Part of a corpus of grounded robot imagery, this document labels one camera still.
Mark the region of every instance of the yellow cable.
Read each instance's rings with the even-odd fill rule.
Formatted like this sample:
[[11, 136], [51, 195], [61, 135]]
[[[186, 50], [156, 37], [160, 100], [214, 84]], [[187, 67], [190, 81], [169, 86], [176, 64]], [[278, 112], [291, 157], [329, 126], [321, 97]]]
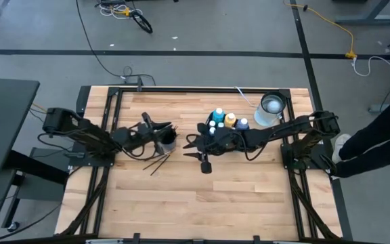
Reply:
[[37, 105], [37, 104], [35, 104], [35, 103], [33, 103], [32, 105], [33, 105], [33, 106], [35, 106], [35, 107], [37, 107], [38, 109], [40, 109], [40, 110], [42, 110], [43, 112], [45, 112], [45, 113], [46, 113], [46, 109], [45, 109], [45, 108], [43, 108], [42, 106], [40, 106], [40, 105]]
[[[288, 5], [288, 6], [291, 6], [291, 7], [301, 7], [301, 8], [304, 8], [305, 6], [304, 5], [299, 5], [299, 4], [289, 4], [289, 3], [286, 3], [285, 0], [282, 0], [283, 4], [285, 5]], [[320, 17], [322, 20], [326, 21], [327, 23], [330, 23], [330, 24], [333, 24], [335, 25], [336, 27], [340, 28], [341, 30], [345, 31], [346, 33], [349, 33], [350, 37], [351, 37], [351, 47], [350, 47], [350, 51], [347, 52], [345, 54], [345, 56], [347, 58], [357, 58], [358, 55], [355, 54], [355, 52], [353, 51], [353, 46], [354, 46], [354, 39], [355, 37], [353, 36], [353, 33], [350, 32], [350, 30], [347, 30], [346, 28], [340, 26], [339, 24], [333, 22], [333, 21], [330, 21], [328, 20], [327, 18], [323, 17], [321, 14], [319, 14], [316, 10], [314, 9], [311, 9], [310, 7], [307, 8], [309, 11], [315, 13], [318, 15], [318, 17]]]

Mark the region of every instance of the person's leg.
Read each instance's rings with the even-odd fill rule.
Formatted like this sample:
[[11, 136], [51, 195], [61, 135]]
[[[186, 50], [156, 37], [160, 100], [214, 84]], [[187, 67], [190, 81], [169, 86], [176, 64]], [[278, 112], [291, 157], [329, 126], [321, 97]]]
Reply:
[[390, 141], [354, 159], [337, 163], [334, 176], [346, 178], [388, 165], [390, 165]]
[[371, 124], [348, 139], [339, 156], [342, 160], [352, 159], [387, 140], [390, 140], [390, 105]]

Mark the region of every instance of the concrete floor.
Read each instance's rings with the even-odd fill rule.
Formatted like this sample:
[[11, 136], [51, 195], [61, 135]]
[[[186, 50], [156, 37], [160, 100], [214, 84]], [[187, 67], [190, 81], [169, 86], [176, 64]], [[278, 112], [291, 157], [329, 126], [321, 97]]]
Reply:
[[[314, 0], [298, 3], [309, 4], [330, 19], [339, 14], [356, 14], [374, 5], [374, 1], [365, 5]], [[293, 13], [281, 0], [244, 4], [237, 0], [136, 2], [152, 24], [153, 35], [144, 33], [132, 20], [100, 15], [93, 7], [95, 1], [80, 0], [79, 5], [94, 49], [302, 52]], [[385, 12], [390, 14], [390, 4]], [[311, 54], [344, 54], [349, 50], [347, 33], [310, 12], [300, 15]], [[390, 26], [350, 29], [355, 35], [357, 54], [386, 53]], [[75, 1], [9, 1], [0, 18], [0, 49], [88, 50]], [[151, 74], [158, 85], [309, 88], [302, 58], [100, 56], [100, 60], [115, 73], [122, 73], [123, 67], [129, 65], [133, 73]], [[339, 116], [342, 132], [353, 134], [374, 119], [367, 108], [380, 103], [390, 88], [387, 64], [375, 60], [371, 76], [359, 77], [349, 60], [311, 61], [323, 107]], [[357, 61], [357, 68], [366, 73], [367, 61]], [[121, 82], [104, 72], [93, 56], [71, 55], [0, 55], [0, 78], [38, 80], [41, 86], [37, 104], [69, 109], [75, 107], [80, 86]], [[29, 154], [33, 146], [46, 148], [36, 139], [39, 133], [40, 121], [28, 116], [14, 149]], [[58, 143], [69, 146], [64, 140]], [[390, 243], [390, 166], [341, 179], [341, 185], [353, 239]], [[27, 225], [57, 204], [21, 201], [15, 219]], [[12, 239], [52, 235], [57, 216], [58, 211]], [[6, 233], [0, 229], [0, 236]]]

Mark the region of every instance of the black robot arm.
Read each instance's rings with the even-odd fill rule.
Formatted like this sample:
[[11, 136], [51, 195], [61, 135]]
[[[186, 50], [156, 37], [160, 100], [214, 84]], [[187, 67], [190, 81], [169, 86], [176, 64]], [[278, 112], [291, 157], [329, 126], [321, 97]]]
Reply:
[[49, 136], [67, 136], [82, 144], [91, 157], [109, 157], [119, 152], [130, 153], [149, 142], [169, 144], [176, 137], [171, 122], [155, 123], [147, 113], [142, 113], [143, 123], [121, 127], [109, 134], [90, 120], [64, 108], [49, 108], [43, 130]]
[[[333, 113], [318, 111], [266, 129], [236, 131], [221, 127], [216, 129], [214, 136], [210, 136], [209, 126], [199, 123], [198, 132], [200, 132], [199, 135], [189, 135], [186, 138], [189, 144], [184, 146], [184, 148], [196, 147], [198, 153], [186, 153], [185, 155], [200, 160], [201, 171], [209, 174], [211, 173], [211, 164], [208, 155], [219, 156], [226, 152], [240, 151], [245, 153], [247, 160], [252, 161], [257, 158], [268, 142], [297, 134], [306, 134], [306, 136], [291, 144], [293, 157], [307, 158], [311, 148], [320, 140], [335, 137], [339, 133], [339, 126], [337, 117]], [[257, 149], [261, 149], [259, 153], [255, 157], [249, 158], [247, 153], [252, 153]]]

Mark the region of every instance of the table leg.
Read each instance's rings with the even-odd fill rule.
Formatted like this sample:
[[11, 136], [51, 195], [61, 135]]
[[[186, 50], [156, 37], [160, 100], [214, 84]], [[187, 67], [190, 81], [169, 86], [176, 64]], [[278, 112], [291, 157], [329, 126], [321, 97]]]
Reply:
[[17, 169], [27, 174], [38, 176], [45, 180], [64, 185], [68, 173], [40, 161], [27, 157], [14, 150], [10, 151], [4, 165], [6, 168]]
[[379, 14], [390, 0], [381, 0], [369, 13], [361, 16], [339, 16], [335, 19], [337, 24], [390, 24], [390, 15]]

